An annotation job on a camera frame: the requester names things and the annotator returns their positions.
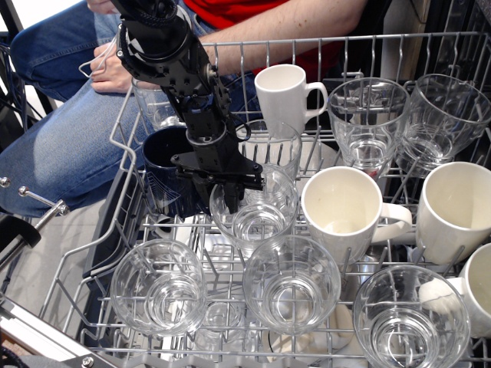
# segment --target drinking glass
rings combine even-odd
[[[336,307],[341,276],[317,242],[288,235],[259,246],[247,262],[243,289],[248,309],[278,334],[313,331]]]
[[[155,131],[174,125],[186,125],[179,120],[160,86],[136,78],[133,78],[131,83],[142,117],[152,125]]]
[[[408,118],[409,94],[382,78],[350,80],[329,95],[332,132],[344,164],[372,177],[387,173]]]
[[[241,350],[246,335],[244,326],[243,307],[238,302],[213,301],[196,332],[196,349],[206,352]],[[205,357],[215,360],[218,356],[207,354]]]
[[[465,81],[442,74],[420,77],[410,97],[409,122],[397,148],[397,165],[424,178],[453,161],[491,121],[491,103]]]
[[[377,368],[448,368],[467,348],[469,314],[437,273],[392,266],[365,281],[353,304],[354,330]]]
[[[253,120],[237,128],[237,137],[247,140],[239,143],[239,151],[243,156],[259,164],[270,163],[283,169],[295,180],[302,153],[302,138],[291,126],[277,122],[277,130],[288,138],[273,136],[264,120]]]
[[[118,264],[110,286],[116,315],[146,335],[192,332],[206,312],[201,262],[185,244],[155,239],[133,248]]]
[[[285,172],[265,164],[262,178],[263,189],[246,189],[237,212],[230,213],[223,185],[216,185],[209,199],[216,226],[246,257],[261,244],[276,244],[291,234],[298,214],[298,193]]]

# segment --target jeans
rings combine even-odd
[[[180,5],[195,23],[196,35],[213,31],[182,0]],[[9,188],[0,188],[0,207],[6,212],[40,217],[49,209],[35,199],[19,196],[20,186],[52,202],[63,199],[72,210],[107,196],[123,155],[109,136],[125,95],[95,92],[78,67],[94,58],[95,47],[114,37],[119,22],[119,15],[94,14],[82,1],[25,29],[13,40],[11,58],[16,72],[27,84],[64,103],[0,153],[0,177],[12,182]],[[245,80],[249,110],[259,110],[252,74]],[[222,81],[232,98],[230,110],[244,110],[242,78],[223,76]],[[131,96],[120,118],[124,136],[129,136],[137,112]],[[142,141],[147,133],[138,125],[136,141]],[[142,166],[140,147],[134,149],[137,165]]]

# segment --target metal wire rack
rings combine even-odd
[[[480,31],[441,34],[393,34],[371,35],[346,38],[325,38],[289,41],[268,41],[251,43],[210,44],[220,55],[224,47],[240,48],[242,55],[247,48],[261,45],[266,49],[266,63],[269,63],[269,48],[274,43],[289,43],[295,62],[295,48],[298,43],[309,42],[320,47],[326,41],[344,42],[344,61],[351,56],[351,47],[362,47],[368,44],[371,76],[377,76],[376,65],[384,60],[375,51],[378,42],[389,44],[397,65],[395,74],[390,79],[410,86],[414,74],[407,75],[407,46],[411,43],[423,45],[420,60],[423,60],[422,73],[439,72],[456,76],[469,81],[486,92],[486,81],[491,67],[491,44],[489,35]],[[350,76],[350,71],[343,70],[340,78],[324,80],[326,85],[341,83]],[[242,112],[247,120],[250,113]],[[218,228],[208,215],[200,214],[188,218],[185,222],[175,219],[173,223],[161,224],[158,216],[152,213],[147,197],[145,172],[137,168],[137,148],[141,142],[136,139],[135,131],[141,124],[140,117],[130,135],[125,136],[119,119],[114,124],[110,140],[122,149],[120,175],[115,180],[111,198],[105,205],[106,216],[101,220],[94,241],[83,247],[66,253],[60,260],[54,280],[40,313],[41,319],[48,319],[51,311],[68,306],[68,312],[61,323],[61,329],[75,340],[92,351],[117,358],[121,366],[131,367],[147,364],[157,367],[174,366],[368,366],[363,353],[356,346],[356,337],[352,326],[337,326],[332,319],[315,331],[315,339],[321,341],[322,349],[306,349],[302,337],[291,337],[282,340],[258,323],[247,311],[242,295],[242,270],[246,260],[242,254],[227,244]],[[340,164],[340,154],[329,128],[321,119],[317,119],[313,129],[306,130],[302,136],[304,151],[302,152],[301,169],[297,177],[297,186],[318,170]],[[474,142],[457,159],[466,160],[490,167],[491,131],[485,133]],[[416,216],[419,190],[423,180],[412,178],[393,166],[387,175],[379,178],[384,190],[384,201],[408,207]],[[309,236],[303,214],[300,213],[295,226],[297,235]],[[118,319],[110,302],[109,284],[112,272],[123,255],[136,244],[152,238],[167,237],[188,244],[200,257],[208,278],[210,302],[226,303],[230,308],[240,311],[240,324],[233,326],[202,326],[197,332],[182,337],[146,337],[131,330]],[[369,278],[375,271],[389,265],[411,262],[431,268],[443,276],[458,273],[461,264],[449,264],[445,267],[436,266],[424,261],[424,254],[415,250],[414,231],[386,241],[373,244],[361,261],[354,265],[341,267],[344,290],[338,306],[350,309],[357,286]],[[87,255],[86,271],[76,283],[73,290],[68,287],[71,259],[79,254]],[[196,347],[197,334],[212,334],[216,344],[201,350]],[[337,347],[339,337],[351,338],[348,348]],[[458,366],[489,366],[491,356],[486,339],[470,341],[469,349]]]

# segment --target floor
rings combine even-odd
[[[56,0],[37,2],[35,0],[13,0],[15,10],[22,26],[27,28],[78,0]],[[6,31],[5,24],[0,19],[0,31]],[[26,88],[26,94],[36,110],[42,111],[34,89]],[[97,224],[98,211],[102,202],[91,207],[78,209],[64,217],[53,218],[41,231],[41,241],[33,249],[25,249],[19,258],[12,274],[6,296],[38,315],[44,303],[46,293],[53,280],[61,256],[77,247],[87,244]],[[75,261],[72,271],[81,272],[83,259]],[[0,283],[5,278],[6,271],[0,274]]]

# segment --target white ceramic cup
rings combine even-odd
[[[469,311],[471,337],[491,337],[491,243],[470,256],[458,278],[448,281]]]
[[[377,183],[366,173],[347,166],[313,175],[302,192],[302,209],[314,240],[324,245],[338,265],[355,263],[370,243],[408,232],[409,209],[384,203]],[[380,219],[390,219],[378,227]]]
[[[491,171],[475,163],[446,163],[423,184],[416,243],[426,261],[462,261],[491,234]]]
[[[256,75],[254,84],[266,125],[276,138],[289,136],[284,136],[275,122],[286,123],[302,134],[305,124],[323,113],[328,104],[325,85],[321,82],[307,83],[305,71],[297,65],[267,67]],[[318,109],[307,110],[307,96],[313,90],[321,91],[324,103]]]
[[[469,311],[470,336],[491,337],[491,243],[478,248],[464,265],[458,278],[447,279],[462,296]],[[455,298],[451,290],[441,283],[431,281],[421,285],[420,295],[425,295],[431,310],[452,310]]]

